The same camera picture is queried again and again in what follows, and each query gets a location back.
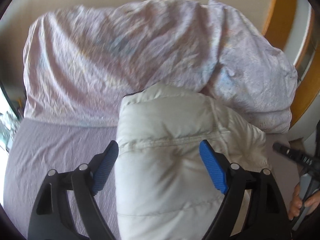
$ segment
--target human hand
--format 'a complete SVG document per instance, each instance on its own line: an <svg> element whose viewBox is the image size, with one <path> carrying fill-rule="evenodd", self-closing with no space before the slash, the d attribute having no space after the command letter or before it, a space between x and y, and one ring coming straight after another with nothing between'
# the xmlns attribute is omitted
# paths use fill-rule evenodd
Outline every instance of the human hand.
<svg viewBox="0 0 320 240"><path fill-rule="evenodd" d="M290 209L288 211L288 217L292 220L294 217L298 217L300 214L300 208L302 207L302 200L299 198L300 193L300 185L297 184L294 188L294 192L292 194L292 200L290 202ZM320 191L314 193L310 198L305 202L305 207L311 206L308 214L311 214L320 203Z"/></svg>

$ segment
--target silver screw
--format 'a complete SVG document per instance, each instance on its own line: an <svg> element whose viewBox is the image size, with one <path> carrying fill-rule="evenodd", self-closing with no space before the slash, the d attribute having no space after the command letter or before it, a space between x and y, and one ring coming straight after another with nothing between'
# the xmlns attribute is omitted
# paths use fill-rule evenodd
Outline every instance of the silver screw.
<svg viewBox="0 0 320 240"><path fill-rule="evenodd" d="M84 170L86 170L88 168L88 165L87 164L81 164L80 166L79 166L79 170L81 170L81 171L84 171Z"/></svg>
<svg viewBox="0 0 320 240"><path fill-rule="evenodd" d="M265 175L270 175L270 174L271 174L271 171L268 170L268 169L263 169L263 173L264 173Z"/></svg>
<svg viewBox="0 0 320 240"><path fill-rule="evenodd" d="M49 170L48 171L49 176L53 176L54 174L56 174L56 170Z"/></svg>
<svg viewBox="0 0 320 240"><path fill-rule="evenodd" d="M233 170L238 170L240 168L239 164L238 163L231 163L230 165L231 169Z"/></svg>

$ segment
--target bed sheet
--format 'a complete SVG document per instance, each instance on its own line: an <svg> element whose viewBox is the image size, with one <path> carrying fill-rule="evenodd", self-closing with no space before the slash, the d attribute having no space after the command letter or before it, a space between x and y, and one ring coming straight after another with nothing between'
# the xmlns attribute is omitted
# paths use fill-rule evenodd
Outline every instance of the bed sheet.
<svg viewBox="0 0 320 240"><path fill-rule="evenodd" d="M33 202L50 169L72 171L88 163L116 138L116 127L81 128L24 119L9 155L4 179L4 210L16 228L27 237ZM95 200L110 230L120 239L113 170ZM71 212L79 233L86 235L73 192Z"/></svg>

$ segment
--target blue gripper pad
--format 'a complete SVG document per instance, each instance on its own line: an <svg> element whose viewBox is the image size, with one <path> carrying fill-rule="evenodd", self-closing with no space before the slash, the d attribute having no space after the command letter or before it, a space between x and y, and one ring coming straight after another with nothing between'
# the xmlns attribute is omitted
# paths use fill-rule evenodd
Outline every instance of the blue gripper pad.
<svg viewBox="0 0 320 240"><path fill-rule="evenodd" d="M204 141L199 146L201 159L207 168L210 178L214 186L220 190L223 194L228 191L226 173L219 165L218 160L213 155L212 149Z"/></svg>
<svg viewBox="0 0 320 240"><path fill-rule="evenodd" d="M93 175L93 186L92 193L96 195L99 191L101 191L107 182L109 174L118 158L119 148L118 144L114 143L112 147L108 150L106 156L102 160L99 168Z"/></svg>

